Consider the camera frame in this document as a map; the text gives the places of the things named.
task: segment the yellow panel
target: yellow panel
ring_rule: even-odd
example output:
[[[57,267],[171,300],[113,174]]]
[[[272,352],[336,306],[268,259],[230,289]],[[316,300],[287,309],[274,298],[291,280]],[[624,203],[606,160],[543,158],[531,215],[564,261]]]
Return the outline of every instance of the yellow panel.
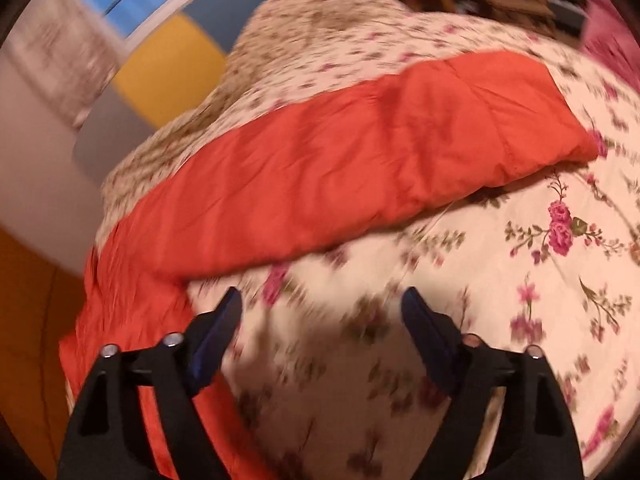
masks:
[[[114,84],[139,115],[159,128],[203,101],[218,84],[225,61],[209,36],[176,14],[133,52]]]

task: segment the white wall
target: white wall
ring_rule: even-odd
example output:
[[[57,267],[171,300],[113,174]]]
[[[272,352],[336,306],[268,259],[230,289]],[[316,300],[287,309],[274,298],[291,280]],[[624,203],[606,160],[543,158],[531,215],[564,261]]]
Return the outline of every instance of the white wall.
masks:
[[[80,274],[102,205],[99,189],[71,160],[74,141],[0,49],[0,224]]]

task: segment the bed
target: bed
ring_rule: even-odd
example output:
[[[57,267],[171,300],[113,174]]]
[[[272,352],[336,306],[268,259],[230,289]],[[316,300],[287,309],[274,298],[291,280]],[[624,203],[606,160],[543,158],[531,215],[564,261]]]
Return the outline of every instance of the bed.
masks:
[[[479,18],[413,14],[391,0],[268,0],[229,54],[219,86],[110,173],[85,277],[88,304],[61,346],[72,392],[101,345],[135,347],[155,337],[160,320],[149,317],[152,307],[122,309],[134,301],[139,276],[133,267],[130,278],[115,270],[128,266],[136,249],[114,240],[140,208],[153,203],[162,211],[175,200],[167,182],[182,178],[178,195],[204,185],[196,174],[184,178],[196,157],[226,142],[229,131],[319,94],[427,60],[483,52],[543,63],[571,120],[595,146],[587,157],[594,160],[563,156],[561,164],[293,261],[274,258],[256,267],[240,259],[234,272],[197,275],[181,257],[171,275],[162,269],[150,283],[167,294],[186,288],[184,325],[215,307],[229,286],[242,292],[242,325],[223,374],[245,427],[282,478],[412,475],[447,399],[425,376],[399,320],[399,295],[409,286],[492,346],[542,346],[574,417],[585,474],[594,477],[640,406],[640,350],[633,343],[640,324],[640,98],[604,67],[554,41]],[[557,140],[548,132],[540,139]],[[193,259],[210,243],[201,240]],[[273,246],[277,252],[277,240]],[[100,268],[114,250],[117,257]],[[128,296],[97,301],[105,288]],[[148,328],[123,343],[118,330],[128,325]],[[487,412],[469,477],[486,465],[500,395]],[[157,447],[154,453],[171,474]]]

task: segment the red garment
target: red garment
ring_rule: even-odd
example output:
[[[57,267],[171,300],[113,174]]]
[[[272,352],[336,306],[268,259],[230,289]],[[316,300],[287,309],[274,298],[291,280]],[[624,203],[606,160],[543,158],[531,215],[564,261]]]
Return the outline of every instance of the red garment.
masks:
[[[102,345],[183,330],[188,280],[291,260],[597,154],[546,67],[511,52],[420,62],[262,116],[202,148],[92,255],[87,304],[60,349],[72,390]],[[175,476],[146,395],[154,455]],[[272,478],[221,375],[197,405],[234,480]]]

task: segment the curtain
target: curtain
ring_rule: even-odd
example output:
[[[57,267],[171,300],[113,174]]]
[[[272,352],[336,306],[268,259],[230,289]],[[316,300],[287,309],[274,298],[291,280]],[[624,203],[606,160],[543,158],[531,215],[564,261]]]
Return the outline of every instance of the curtain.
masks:
[[[115,50],[78,0],[31,0],[5,48],[27,81],[74,128],[118,68]]]

